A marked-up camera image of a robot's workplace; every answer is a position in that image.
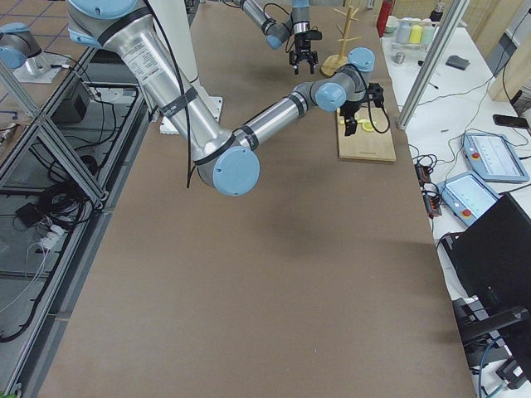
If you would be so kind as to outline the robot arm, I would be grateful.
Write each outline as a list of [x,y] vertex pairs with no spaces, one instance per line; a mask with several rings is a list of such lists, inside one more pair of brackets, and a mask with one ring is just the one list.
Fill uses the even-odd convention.
[[199,84],[177,63],[195,62],[189,20],[182,3],[169,1],[69,1],[71,40],[116,53],[171,125],[188,142],[188,169],[228,196],[249,192],[257,183],[256,149],[311,108],[340,111],[347,129],[368,99],[375,56],[359,47],[332,77],[302,83],[283,99],[236,130],[224,129],[206,104]]
[[[319,55],[312,49],[312,41],[320,41],[322,32],[310,24],[309,1],[292,1],[288,12],[282,6],[269,2],[264,6],[256,1],[235,0],[224,1],[229,7],[240,8],[261,29],[271,49],[277,50],[285,44],[285,52],[289,55],[289,63],[296,75],[300,72],[300,63],[309,65],[313,74],[319,63]],[[276,21],[266,12],[267,6],[276,6],[286,13],[283,22]]]

